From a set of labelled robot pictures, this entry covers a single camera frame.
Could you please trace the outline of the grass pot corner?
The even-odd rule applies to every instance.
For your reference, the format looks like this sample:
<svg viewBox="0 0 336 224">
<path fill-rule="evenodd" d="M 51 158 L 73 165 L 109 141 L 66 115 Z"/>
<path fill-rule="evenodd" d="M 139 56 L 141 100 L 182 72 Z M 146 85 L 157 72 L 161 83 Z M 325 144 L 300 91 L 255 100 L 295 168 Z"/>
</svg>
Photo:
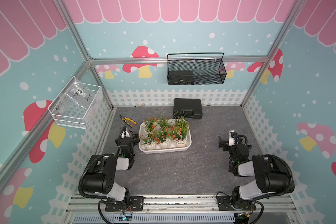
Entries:
<svg viewBox="0 0 336 224">
<path fill-rule="evenodd" d="M 157 136 L 155 131 L 147 132 L 140 135 L 140 139 L 142 141 L 142 145 L 145 147 L 146 150 L 157 149 Z"/>
</svg>

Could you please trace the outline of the white plastic storage box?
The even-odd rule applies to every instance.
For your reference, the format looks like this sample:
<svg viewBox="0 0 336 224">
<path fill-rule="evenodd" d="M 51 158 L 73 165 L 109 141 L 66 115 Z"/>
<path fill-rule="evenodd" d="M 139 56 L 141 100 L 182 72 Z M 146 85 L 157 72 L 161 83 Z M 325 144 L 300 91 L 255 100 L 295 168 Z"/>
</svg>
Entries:
<svg viewBox="0 0 336 224">
<path fill-rule="evenodd" d="M 143 140 L 139 143 L 139 149 L 146 154 L 169 153 L 187 150 L 192 144 L 190 131 L 184 142 L 169 141 L 166 143 L 144 144 Z"/>
</svg>

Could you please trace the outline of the red flower pot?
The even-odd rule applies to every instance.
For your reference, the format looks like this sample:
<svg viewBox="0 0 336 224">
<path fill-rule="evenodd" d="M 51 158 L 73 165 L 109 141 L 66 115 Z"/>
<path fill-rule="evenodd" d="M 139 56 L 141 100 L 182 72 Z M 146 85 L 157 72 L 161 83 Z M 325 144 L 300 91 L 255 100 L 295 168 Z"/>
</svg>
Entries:
<svg viewBox="0 0 336 224">
<path fill-rule="evenodd" d="M 156 127 L 156 119 L 155 117 L 148 117 L 146 121 L 143 121 L 144 130 L 146 133 L 151 133 L 155 130 Z"/>
</svg>

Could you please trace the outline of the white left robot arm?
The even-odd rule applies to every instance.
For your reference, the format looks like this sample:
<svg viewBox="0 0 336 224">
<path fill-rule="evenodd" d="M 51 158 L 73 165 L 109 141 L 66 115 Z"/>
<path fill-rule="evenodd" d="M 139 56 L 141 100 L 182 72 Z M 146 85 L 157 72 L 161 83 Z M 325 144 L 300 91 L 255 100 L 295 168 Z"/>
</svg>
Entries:
<svg viewBox="0 0 336 224">
<path fill-rule="evenodd" d="M 138 134 L 122 127 L 115 143 L 116 154 L 91 156 L 78 183 L 78 192 L 85 198 L 100 199 L 112 203 L 115 208 L 125 211 L 132 201 L 129 190 L 115 182 L 117 171 L 130 170 L 134 164 L 134 146 L 140 142 Z"/>
</svg>

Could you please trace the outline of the pink flower pot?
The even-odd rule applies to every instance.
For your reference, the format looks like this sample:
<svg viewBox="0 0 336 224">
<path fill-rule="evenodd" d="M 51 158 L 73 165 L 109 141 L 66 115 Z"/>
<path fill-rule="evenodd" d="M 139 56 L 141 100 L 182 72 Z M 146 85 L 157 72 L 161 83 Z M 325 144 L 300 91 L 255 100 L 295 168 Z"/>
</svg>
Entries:
<svg viewBox="0 0 336 224">
<path fill-rule="evenodd" d="M 159 128 L 157 131 L 157 143 L 161 149 L 168 149 L 171 146 L 171 130 Z"/>
<path fill-rule="evenodd" d="M 171 140 L 177 148 L 182 148 L 186 146 L 187 136 L 189 135 L 189 122 L 184 118 L 180 117 L 175 119 L 175 122 L 171 128 Z"/>
</svg>

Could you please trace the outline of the pink flower pot front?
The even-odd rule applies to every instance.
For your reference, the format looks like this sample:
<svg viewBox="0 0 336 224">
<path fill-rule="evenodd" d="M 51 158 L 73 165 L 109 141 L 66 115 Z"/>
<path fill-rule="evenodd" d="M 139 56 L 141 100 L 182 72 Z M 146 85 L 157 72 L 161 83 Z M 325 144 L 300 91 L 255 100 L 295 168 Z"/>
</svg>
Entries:
<svg viewBox="0 0 336 224">
<path fill-rule="evenodd" d="M 171 146 L 171 130 L 159 128 L 157 131 L 157 143 L 161 149 L 168 149 Z"/>
</svg>

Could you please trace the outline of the orange flower pot front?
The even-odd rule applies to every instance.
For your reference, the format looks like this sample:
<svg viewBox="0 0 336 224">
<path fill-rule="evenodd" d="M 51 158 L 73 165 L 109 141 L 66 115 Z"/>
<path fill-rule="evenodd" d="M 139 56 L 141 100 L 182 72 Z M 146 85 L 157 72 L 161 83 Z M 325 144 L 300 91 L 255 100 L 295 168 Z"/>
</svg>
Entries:
<svg viewBox="0 0 336 224">
<path fill-rule="evenodd" d="M 160 126 L 160 128 L 163 129 L 170 128 L 169 119 L 163 116 L 162 114 L 156 118 L 156 122 Z"/>
</svg>

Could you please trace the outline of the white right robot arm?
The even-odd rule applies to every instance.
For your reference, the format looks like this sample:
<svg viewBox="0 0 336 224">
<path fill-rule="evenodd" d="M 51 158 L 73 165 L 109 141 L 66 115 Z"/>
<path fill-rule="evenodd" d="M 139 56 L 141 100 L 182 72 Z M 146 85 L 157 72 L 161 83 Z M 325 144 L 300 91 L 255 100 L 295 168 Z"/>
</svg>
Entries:
<svg viewBox="0 0 336 224">
<path fill-rule="evenodd" d="M 231 194 L 218 192 L 220 211 L 254 211 L 258 200 L 279 197 L 295 190 L 290 166 L 275 155 L 250 155 L 253 148 L 245 135 L 232 130 L 229 139 L 218 138 L 218 147 L 228 152 L 229 172 L 237 177 L 253 177 L 248 184 L 237 186 Z"/>
</svg>

